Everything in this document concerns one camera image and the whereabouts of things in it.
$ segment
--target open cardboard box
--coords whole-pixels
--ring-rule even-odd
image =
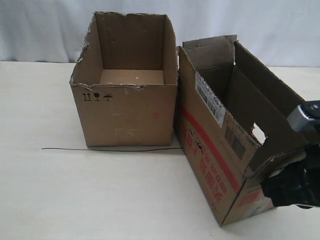
[[[183,43],[177,99],[174,129],[221,225],[272,209],[260,182],[320,141],[292,130],[286,118],[304,100],[235,35]]]
[[[70,79],[87,146],[169,145],[177,79],[168,16],[95,12]]]

